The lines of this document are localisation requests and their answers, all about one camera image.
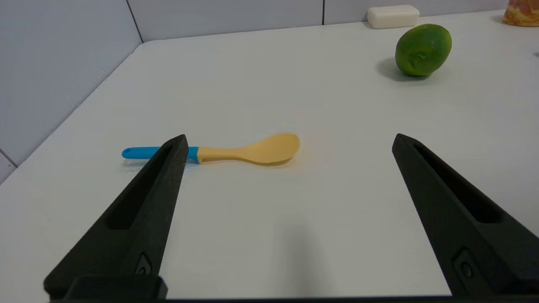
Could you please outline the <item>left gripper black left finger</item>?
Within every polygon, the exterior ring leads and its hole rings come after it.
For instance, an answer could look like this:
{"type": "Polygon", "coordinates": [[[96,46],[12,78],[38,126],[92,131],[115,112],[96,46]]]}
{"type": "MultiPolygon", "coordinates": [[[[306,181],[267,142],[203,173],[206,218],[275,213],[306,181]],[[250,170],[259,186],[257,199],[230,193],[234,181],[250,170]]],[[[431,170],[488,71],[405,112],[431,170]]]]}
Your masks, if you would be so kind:
{"type": "Polygon", "coordinates": [[[83,278],[158,276],[187,162],[187,138],[164,143],[44,280],[67,291],[83,278]]]}

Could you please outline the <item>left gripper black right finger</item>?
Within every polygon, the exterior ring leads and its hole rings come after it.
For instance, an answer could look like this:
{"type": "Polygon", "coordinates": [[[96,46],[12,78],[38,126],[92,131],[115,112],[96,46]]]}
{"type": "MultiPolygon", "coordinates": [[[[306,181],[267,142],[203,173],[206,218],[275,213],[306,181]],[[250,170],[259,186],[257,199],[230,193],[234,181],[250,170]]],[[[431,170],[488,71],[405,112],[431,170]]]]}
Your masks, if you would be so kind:
{"type": "Polygon", "coordinates": [[[392,153],[452,295],[538,295],[533,232],[418,140],[392,153]]]}

